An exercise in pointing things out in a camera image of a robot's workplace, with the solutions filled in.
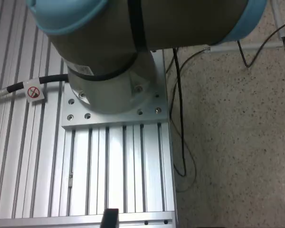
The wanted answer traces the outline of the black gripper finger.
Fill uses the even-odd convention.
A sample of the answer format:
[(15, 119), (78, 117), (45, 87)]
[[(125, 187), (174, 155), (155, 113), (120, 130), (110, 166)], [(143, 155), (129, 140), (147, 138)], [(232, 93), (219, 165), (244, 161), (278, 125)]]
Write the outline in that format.
[(119, 227), (119, 209), (106, 209), (102, 217), (102, 228)]

